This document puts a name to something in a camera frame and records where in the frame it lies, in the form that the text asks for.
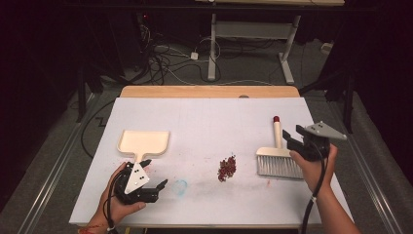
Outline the cream plastic dustpan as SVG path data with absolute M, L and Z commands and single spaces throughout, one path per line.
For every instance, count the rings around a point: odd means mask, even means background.
M 121 153 L 131 155 L 135 162 L 146 156 L 162 155 L 168 148 L 169 132 L 141 132 L 124 130 L 117 148 Z

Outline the metal floor rail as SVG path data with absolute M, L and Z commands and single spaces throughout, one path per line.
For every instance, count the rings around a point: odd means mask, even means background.
M 84 116 L 78 120 L 72 131 L 64 143 L 56 162 L 52 167 L 47 179 L 43 183 L 38 195 L 36 196 L 33 205 L 31 206 L 27 216 L 25 217 L 22 225 L 19 228 L 18 234 L 32 234 L 35 226 L 38 223 L 43 211 L 45 210 L 50 198 L 52 197 L 56 185 L 64 171 L 67 162 L 70 158 L 71 150 L 78 139 L 80 132 L 86 126 L 86 119 L 91 116 L 92 110 L 96 107 L 100 95 L 90 94 L 87 99 L 86 106 L 89 108 L 84 114 Z
M 339 180 L 357 225 L 365 234 L 408 234 L 413 189 L 360 100 L 352 123 L 343 123 L 342 104 L 328 104 L 334 124 L 348 135 L 340 145 Z

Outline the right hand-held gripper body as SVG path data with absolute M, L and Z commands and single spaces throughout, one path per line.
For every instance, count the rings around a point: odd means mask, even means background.
M 330 140 L 346 140 L 347 136 L 320 121 L 313 125 L 303 127 L 308 134 L 302 136 L 303 148 L 297 151 L 305 160 L 310 162 L 321 161 L 328 157 Z

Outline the white foam mat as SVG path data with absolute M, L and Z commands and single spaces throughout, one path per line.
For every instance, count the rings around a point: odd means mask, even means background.
M 149 184 L 168 179 L 159 200 L 124 218 L 135 227 L 298 227 L 311 193 L 302 180 L 262 177 L 255 152 L 273 145 L 273 117 L 297 137 L 313 118 L 306 101 L 290 98 L 118 98 L 69 219 L 85 225 L 108 178 L 126 157 L 124 130 L 167 131 L 165 153 L 147 168 Z M 219 163 L 235 155 L 237 170 L 220 182 Z

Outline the black metal stand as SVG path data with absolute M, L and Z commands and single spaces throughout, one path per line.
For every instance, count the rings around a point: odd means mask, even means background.
M 86 82 L 84 78 L 85 64 L 80 63 L 77 70 L 77 93 L 78 93 L 78 117 L 77 122 L 80 123 L 86 114 Z
M 352 133 L 353 96 L 355 88 L 354 72 L 349 66 L 320 76 L 320 78 L 298 90 L 304 95 L 312 90 L 324 90 L 327 101 L 343 101 L 342 120 L 348 133 Z

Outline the red and green beans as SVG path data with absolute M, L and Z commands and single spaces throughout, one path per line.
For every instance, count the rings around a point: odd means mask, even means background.
M 229 158 L 223 159 L 219 163 L 219 169 L 217 172 L 217 178 L 220 182 L 226 181 L 231 178 L 237 170 L 236 156 L 232 155 Z

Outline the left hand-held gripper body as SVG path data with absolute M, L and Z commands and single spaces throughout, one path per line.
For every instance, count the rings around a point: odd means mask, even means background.
M 144 188 L 150 178 L 139 163 L 127 162 L 115 178 L 114 194 L 124 205 L 137 202 L 155 203 L 159 196 L 156 188 Z

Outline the cream brush with grey bristles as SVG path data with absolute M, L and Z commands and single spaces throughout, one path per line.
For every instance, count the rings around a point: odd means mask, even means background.
M 279 116 L 273 117 L 274 147 L 260 147 L 256 151 L 257 173 L 283 179 L 302 179 L 302 170 L 292 160 L 289 150 L 282 145 L 282 126 Z

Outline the wooden table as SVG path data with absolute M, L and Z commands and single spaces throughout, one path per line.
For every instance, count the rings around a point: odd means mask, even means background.
M 290 86 L 126 86 L 121 98 L 299 98 Z

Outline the white metal frame desk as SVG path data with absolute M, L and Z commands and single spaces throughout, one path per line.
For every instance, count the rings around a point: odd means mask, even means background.
M 342 7 L 344 0 L 196 0 L 207 3 L 211 7 L 240 7 L 251 4 L 258 7 Z M 288 85 L 294 84 L 294 79 L 288 64 L 288 56 L 295 39 L 301 16 L 295 15 L 291 22 L 258 22 L 252 19 L 218 19 L 216 13 L 211 14 L 210 41 L 208 56 L 208 81 L 216 81 L 218 74 L 217 59 L 221 48 L 218 38 L 244 38 L 244 39 L 282 39 L 285 40 L 284 51 L 278 53 L 278 60 L 283 77 Z

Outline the person's left hand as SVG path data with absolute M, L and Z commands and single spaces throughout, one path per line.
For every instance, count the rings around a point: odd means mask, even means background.
M 118 169 L 109 178 L 106 188 L 103 190 L 97 210 L 92 218 L 95 224 L 108 224 L 107 218 L 110 217 L 114 224 L 120 223 L 126 216 L 132 215 L 146 207 L 144 202 L 137 202 L 132 205 L 122 204 L 116 197 L 107 199 L 112 194 L 110 185 L 115 179 L 116 175 L 125 167 L 126 163 L 123 162 Z

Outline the person's right hand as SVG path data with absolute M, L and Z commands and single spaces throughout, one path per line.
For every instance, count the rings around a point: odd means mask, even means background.
M 331 180 L 335 170 L 335 161 L 338 153 L 338 148 L 331 144 L 328 158 L 324 160 L 326 166 L 323 182 L 319 189 L 321 196 L 326 191 L 331 191 Z M 294 162 L 301 168 L 303 177 L 312 192 L 316 191 L 319 178 L 321 176 L 321 162 L 309 162 L 305 160 L 298 152 L 291 150 L 289 152 Z

